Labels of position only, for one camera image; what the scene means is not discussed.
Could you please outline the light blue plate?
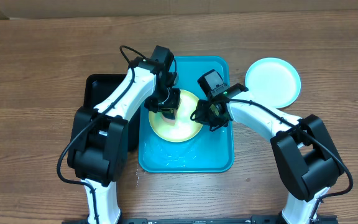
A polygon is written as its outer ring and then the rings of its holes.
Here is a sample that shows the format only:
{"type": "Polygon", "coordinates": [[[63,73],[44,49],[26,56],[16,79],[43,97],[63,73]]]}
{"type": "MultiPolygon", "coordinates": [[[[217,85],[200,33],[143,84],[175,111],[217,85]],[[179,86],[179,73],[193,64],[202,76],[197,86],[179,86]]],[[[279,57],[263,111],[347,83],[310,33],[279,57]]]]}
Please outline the light blue plate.
{"type": "Polygon", "coordinates": [[[262,58],[246,72],[245,86],[257,98],[274,108],[285,108],[301,92],[301,78],[293,65],[280,58],[262,58]]]}

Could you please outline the dark wet sponge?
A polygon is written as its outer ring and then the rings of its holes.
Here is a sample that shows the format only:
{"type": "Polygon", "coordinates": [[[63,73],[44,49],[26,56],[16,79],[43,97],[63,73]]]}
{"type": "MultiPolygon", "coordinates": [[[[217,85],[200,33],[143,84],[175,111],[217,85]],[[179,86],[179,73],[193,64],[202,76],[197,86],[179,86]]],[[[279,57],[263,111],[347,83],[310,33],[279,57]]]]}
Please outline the dark wet sponge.
{"type": "Polygon", "coordinates": [[[162,114],[162,120],[169,125],[174,125],[176,123],[176,117],[172,114],[162,114]]]}

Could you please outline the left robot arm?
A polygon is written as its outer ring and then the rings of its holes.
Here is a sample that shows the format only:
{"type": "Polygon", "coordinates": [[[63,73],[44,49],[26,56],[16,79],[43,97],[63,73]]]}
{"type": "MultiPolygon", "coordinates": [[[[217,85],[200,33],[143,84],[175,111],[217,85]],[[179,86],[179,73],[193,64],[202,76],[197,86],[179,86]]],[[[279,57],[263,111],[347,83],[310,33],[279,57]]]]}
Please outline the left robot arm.
{"type": "Polygon", "coordinates": [[[129,62],[127,75],[117,88],[92,108],[81,107],[75,114],[71,139],[57,164],[58,177],[70,184],[84,186],[89,206],[85,223],[117,223],[116,182],[127,161],[129,125],[141,106],[161,113],[174,122],[180,105],[178,78],[170,67],[172,57],[137,57],[129,62]],[[76,180],[64,178],[63,160],[74,169],[76,180]]]}

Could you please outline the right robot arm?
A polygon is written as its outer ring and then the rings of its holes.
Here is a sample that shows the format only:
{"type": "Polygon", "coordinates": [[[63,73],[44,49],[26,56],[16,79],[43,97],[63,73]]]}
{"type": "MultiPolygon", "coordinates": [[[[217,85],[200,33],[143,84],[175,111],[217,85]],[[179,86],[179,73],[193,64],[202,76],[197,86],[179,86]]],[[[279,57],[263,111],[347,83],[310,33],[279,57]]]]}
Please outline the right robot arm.
{"type": "Polygon", "coordinates": [[[288,190],[284,209],[275,223],[337,223],[317,210],[337,178],[345,172],[324,123],[315,115],[286,114],[257,99],[245,86],[202,84],[191,120],[215,131],[235,121],[270,141],[279,176],[288,190]]]}

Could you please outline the yellow-green plate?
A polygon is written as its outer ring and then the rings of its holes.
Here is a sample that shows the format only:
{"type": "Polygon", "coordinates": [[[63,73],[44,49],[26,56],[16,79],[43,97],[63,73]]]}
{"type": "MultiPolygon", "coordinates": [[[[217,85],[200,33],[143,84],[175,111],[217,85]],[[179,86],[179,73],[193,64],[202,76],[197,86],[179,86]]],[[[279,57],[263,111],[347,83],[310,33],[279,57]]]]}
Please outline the yellow-green plate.
{"type": "Polygon", "coordinates": [[[149,112],[149,123],[154,133],[169,142],[187,141],[195,137],[203,127],[190,119],[196,109],[198,97],[187,90],[181,90],[180,99],[175,123],[163,118],[161,112],[149,112]]]}

